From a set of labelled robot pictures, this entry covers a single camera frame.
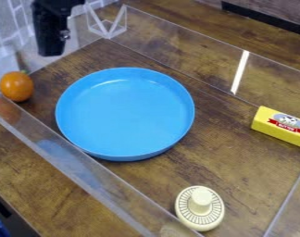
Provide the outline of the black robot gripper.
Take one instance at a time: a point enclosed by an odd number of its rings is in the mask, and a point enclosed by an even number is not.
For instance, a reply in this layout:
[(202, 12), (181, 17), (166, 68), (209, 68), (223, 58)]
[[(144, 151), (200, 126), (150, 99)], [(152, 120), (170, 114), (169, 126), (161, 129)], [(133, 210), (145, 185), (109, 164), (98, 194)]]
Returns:
[(70, 39), (68, 18), (76, 6), (86, 0), (34, 0), (33, 6), (42, 11), (33, 12), (38, 52), (41, 56), (61, 56)]

